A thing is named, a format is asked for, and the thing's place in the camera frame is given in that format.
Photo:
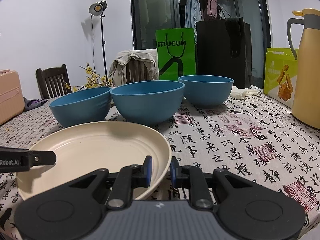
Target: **blue bowl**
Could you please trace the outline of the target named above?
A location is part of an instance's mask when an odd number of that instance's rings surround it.
[[[182,76],[184,97],[192,104],[201,107],[221,105],[230,95],[233,79],[220,76],[192,75]]]
[[[50,109],[63,127],[103,121],[111,106],[110,87],[85,89],[57,98]]]
[[[130,122],[161,123],[174,115],[183,99],[184,84],[157,80],[113,88],[111,95],[120,114]]]

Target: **light stand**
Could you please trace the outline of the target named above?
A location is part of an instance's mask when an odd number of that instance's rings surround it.
[[[103,22],[102,22],[102,19],[105,17],[105,15],[103,15],[103,11],[106,8],[107,8],[107,1],[100,1],[100,2],[94,3],[93,5],[90,6],[89,13],[92,16],[99,16],[100,15],[104,72],[105,72],[106,77],[108,79],[107,65],[106,65],[106,53],[105,53],[105,50],[104,50],[104,45],[106,44],[106,42],[104,41],[104,38],[103,38]]]

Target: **beige plate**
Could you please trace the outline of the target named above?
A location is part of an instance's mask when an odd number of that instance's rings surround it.
[[[112,173],[131,164],[141,165],[151,155],[151,185],[137,188],[133,194],[135,199],[146,199],[165,176],[171,161],[170,145],[159,132],[129,122],[93,122],[69,127],[45,137],[30,150],[54,151],[57,162],[17,173],[23,200],[99,168]]]

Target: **screw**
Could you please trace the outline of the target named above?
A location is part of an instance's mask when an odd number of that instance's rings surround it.
[[[199,208],[208,208],[211,207],[211,202],[207,199],[198,199],[196,201],[196,206]]]
[[[118,199],[118,198],[114,198],[114,199],[111,199],[109,202],[108,202],[108,205],[110,207],[122,207],[124,205],[124,202],[123,200],[121,199]]]

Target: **calligraphy tablecloth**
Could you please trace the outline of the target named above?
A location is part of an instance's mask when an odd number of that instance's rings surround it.
[[[49,100],[0,126],[0,146],[30,148],[63,129],[53,117]],[[306,212],[301,235],[320,221],[320,132],[295,120],[290,109],[263,94],[228,100],[215,109],[199,109],[184,101],[167,122],[153,128],[171,145],[180,165],[204,172],[224,168],[298,201]],[[124,121],[115,107],[106,120]],[[168,177],[152,199],[187,198],[171,187]],[[22,201],[14,173],[0,173],[0,231],[21,239],[14,211]]]

